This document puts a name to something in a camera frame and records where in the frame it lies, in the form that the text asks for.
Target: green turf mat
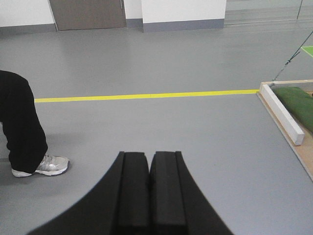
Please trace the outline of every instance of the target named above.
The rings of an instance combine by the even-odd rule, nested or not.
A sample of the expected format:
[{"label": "green turf mat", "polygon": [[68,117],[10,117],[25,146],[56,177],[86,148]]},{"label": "green turf mat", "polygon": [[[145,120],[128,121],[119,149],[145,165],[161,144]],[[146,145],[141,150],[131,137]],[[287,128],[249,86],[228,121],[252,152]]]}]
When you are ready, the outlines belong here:
[{"label": "green turf mat", "polygon": [[303,49],[307,54],[309,54],[310,56],[313,57],[313,46],[310,46],[310,47],[302,47],[302,49]]},{"label": "green turf mat", "polygon": [[273,89],[286,109],[313,132],[313,97],[298,87]]}]

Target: rope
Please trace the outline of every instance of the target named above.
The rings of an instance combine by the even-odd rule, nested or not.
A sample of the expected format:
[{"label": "rope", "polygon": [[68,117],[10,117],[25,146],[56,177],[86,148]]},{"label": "rope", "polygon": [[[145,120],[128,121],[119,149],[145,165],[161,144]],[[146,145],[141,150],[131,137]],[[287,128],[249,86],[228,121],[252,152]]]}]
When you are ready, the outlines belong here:
[{"label": "rope", "polygon": [[301,0],[301,3],[300,3],[300,7],[299,7],[299,11],[298,11],[298,15],[297,15],[297,20],[299,19],[299,14],[300,14],[300,11],[301,11],[302,2],[303,2],[303,0]]},{"label": "rope", "polygon": [[298,50],[292,55],[292,57],[285,63],[284,67],[282,67],[282,69],[279,71],[279,73],[276,75],[276,77],[272,80],[272,84],[270,85],[270,87],[275,85],[276,79],[279,77],[279,75],[282,73],[282,71],[284,71],[284,69],[292,61],[292,59],[294,59],[294,57],[296,57],[300,53],[300,49],[306,43],[306,41],[312,36],[312,34],[313,34],[313,31],[309,34],[309,36],[306,38],[306,40],[304,40],[304,42],[301,44],[301,46],[298,48]]}]

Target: gray door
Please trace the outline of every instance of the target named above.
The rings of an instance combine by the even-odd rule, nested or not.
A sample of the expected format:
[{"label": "gray door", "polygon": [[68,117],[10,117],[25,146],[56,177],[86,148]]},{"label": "gray door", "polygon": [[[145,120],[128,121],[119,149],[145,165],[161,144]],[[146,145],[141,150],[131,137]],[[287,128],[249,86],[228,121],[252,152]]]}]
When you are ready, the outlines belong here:
[{"label": "gray door", "polygon": [[58,30],[126,26],[122,0],[50,0]]}]

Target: wooden platform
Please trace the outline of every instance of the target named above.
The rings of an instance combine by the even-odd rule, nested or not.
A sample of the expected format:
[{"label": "wooden platform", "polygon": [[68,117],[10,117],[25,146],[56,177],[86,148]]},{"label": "wooden platform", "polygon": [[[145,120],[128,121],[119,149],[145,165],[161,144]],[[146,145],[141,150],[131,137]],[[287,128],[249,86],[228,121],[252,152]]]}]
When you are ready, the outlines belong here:
[{"label": "wooden platform", "polygon": [[313,80],[281,81],[275,82],[273,86],[272,82],[263,82],[258,95],[313,181],[313,134],[289,114],[271,90],[286,86],[300,87],[312,93]]}]

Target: white sneaker sole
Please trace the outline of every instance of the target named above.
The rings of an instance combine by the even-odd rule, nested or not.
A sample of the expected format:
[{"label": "white sneaker sole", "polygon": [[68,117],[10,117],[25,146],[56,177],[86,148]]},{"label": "white sneaker sole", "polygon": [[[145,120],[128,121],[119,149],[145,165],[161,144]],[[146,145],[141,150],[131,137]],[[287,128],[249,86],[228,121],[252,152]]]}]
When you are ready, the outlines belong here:
[{"label": "white sneaker sole", "polygon": [[[39,173],[39,174],[43,174],[43,175],[47,175],[47,176],[60,175],[60,174],[62,174],[63,172],[65,172],[67,170],[68,164],[69,164],[69,162],[67,163],[66,168],[64,168],[62,170],[58,170],[58,171],[36,170],[35,173]],[[23,172],[23,171],[17,171],[17,170],[14,170],[14,169],[12,169],[12,174],[15,177],[17,177],[17,178],[27,177],[27,176],[33,175],[33,174],[30,174],[30,173],[26,173],[26,172]]]}]

